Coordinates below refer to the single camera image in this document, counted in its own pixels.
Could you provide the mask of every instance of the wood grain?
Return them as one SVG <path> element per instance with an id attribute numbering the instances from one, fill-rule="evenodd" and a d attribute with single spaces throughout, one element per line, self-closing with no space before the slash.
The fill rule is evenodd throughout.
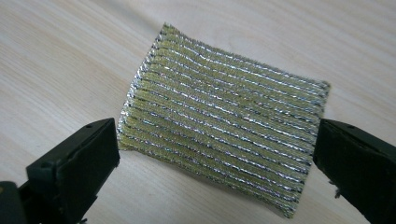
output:
<path id="1" fill-rule="evenodd" d="M 394 1 L 0 1 L 0 180 L 80 126 L 120 115 L 163 23 L 332 84 L 325 118 L 396 145 Z M 89 223 L 367 223 L 313 165 L 293 219 L 137 152 L 121 153 Z"/>

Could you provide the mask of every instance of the metallic mesh fabric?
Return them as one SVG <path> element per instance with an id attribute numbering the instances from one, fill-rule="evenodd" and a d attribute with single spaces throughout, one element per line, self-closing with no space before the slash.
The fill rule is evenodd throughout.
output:
<path id="1" fill-rule="evenodd" d="M 292 217 L 329 88 L 165 24 L 127 94 L 119 147 L 206 176 Z"/>

